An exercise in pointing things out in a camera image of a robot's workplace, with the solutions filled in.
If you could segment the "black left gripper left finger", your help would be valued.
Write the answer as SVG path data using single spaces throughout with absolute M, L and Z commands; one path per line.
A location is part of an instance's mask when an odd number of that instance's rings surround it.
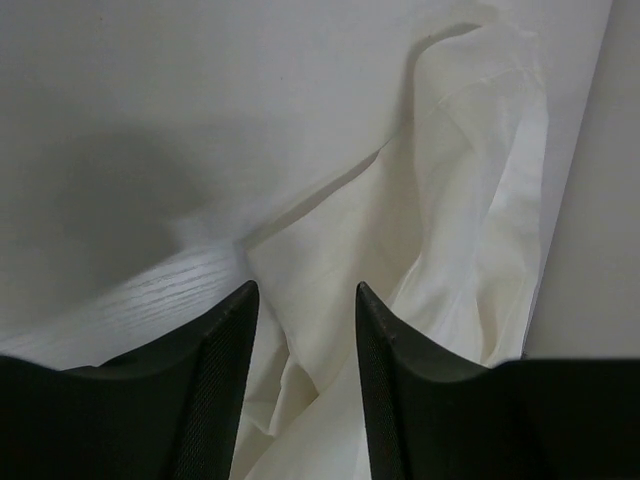
M 191 322 L 97 366 L 1 360 L 5 479 L 225 479 L 256 334 L 249 281 Z

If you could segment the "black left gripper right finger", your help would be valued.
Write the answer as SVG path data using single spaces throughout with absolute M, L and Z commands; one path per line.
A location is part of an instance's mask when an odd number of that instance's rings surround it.
M 375 479 L 635 479 L 635 359 L 469 361 L 366 284 L 356 337 Z

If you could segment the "white pleated skirt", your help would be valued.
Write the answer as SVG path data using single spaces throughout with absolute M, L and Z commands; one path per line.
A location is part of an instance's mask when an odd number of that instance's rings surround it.
M 533 34 L 465 22 L 417 57 L 413 117 L 355 178 L 250 245 L 288 357 L 266 399 L 254 350 L 246 414 L 271 444 L 251 479 L 365 479 L 355 293 L 464 358 L 522 350 L 540 263 L 548 128 Z

